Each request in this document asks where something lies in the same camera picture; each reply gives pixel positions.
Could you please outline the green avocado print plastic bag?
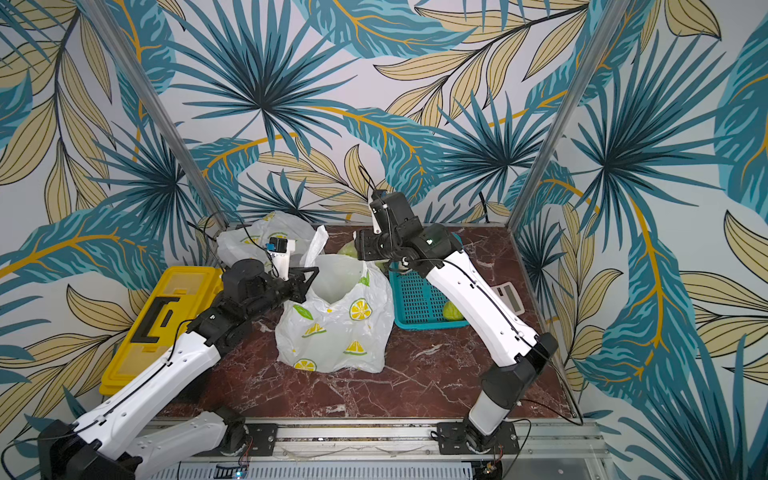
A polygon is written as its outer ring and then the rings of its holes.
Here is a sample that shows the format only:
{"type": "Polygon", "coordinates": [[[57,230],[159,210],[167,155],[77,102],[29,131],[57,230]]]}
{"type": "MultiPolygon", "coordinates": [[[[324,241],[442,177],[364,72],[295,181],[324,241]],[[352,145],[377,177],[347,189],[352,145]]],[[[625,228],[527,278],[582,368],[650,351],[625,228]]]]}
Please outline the green avocado print plastic bag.
{"type": "MultiPolygon", "coordinates": [[[[364,273],[364,268],[362,267],[362,261],[358,259],[358,252],[355,247],[355,242],[353,240],[350,240],[346,244],[344,244],[338,251],[338,255],[348,256],[352,258],[355,261],[355,264],[359,266],[358,270],[361,274],[364,273]]],[[[378,269],[382,274],[385,276],[389,275],[389,262],[387,260],[376,260],[367,266],[367,269],[370,269],[371,266],[374,266],[376,269],[378,269]]]]}

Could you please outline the white lemon print bag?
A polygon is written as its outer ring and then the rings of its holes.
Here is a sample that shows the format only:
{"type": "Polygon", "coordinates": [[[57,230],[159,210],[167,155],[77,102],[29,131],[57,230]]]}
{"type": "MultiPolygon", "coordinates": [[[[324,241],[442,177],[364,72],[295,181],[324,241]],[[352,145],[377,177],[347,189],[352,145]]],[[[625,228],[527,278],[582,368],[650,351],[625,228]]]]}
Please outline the white lemon print bag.
{"type": "Polygon", "coordinates": [[[304,301],[284,304],[275,328],[278,360],[310,372],[380,373],[395,320],[388,278],[373,262],[325,254],[328,238],[319,227],[302,258],[318,276],[304,301]]]}

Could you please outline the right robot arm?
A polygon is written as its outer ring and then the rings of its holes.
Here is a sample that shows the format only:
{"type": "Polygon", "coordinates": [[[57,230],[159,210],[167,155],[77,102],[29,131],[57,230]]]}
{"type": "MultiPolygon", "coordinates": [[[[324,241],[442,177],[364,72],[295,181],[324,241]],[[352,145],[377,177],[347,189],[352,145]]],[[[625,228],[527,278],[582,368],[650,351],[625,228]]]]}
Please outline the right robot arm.
{"type": "Polygon", "coordinates": [[[497,445],[501,425],[540,377],[558,349],[549,333],[520,320],[477,272],[462,244],[444,226],[423,226],[400,192],[375,190],[369,201],[373,228],[359,230],[358,258],[389,260],[413,270],[441,291],[479,335],[494,361],[482,391],[458,432],[470,450],[497,445]]]}

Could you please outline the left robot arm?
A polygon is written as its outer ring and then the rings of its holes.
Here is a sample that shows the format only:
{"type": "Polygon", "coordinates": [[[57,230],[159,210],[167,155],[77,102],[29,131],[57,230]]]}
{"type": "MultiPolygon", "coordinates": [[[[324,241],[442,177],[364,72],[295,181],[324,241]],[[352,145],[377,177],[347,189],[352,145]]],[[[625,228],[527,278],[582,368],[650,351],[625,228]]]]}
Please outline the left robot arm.
{"type": "Polygon", "coordinates": [[[205,411],[143,435],[144,427],[250,333],[253,321],[285,302],[302,303],[319,269],[291,267],[285,278],[261,261],[240,260],[223,274],[223,289],[189,321],[168,352],[117,394],[73,423],[56,420],[38,436],[44,479],[143,479],[196,454],[242,455],[253,434],[228,407],[205,411]]]}

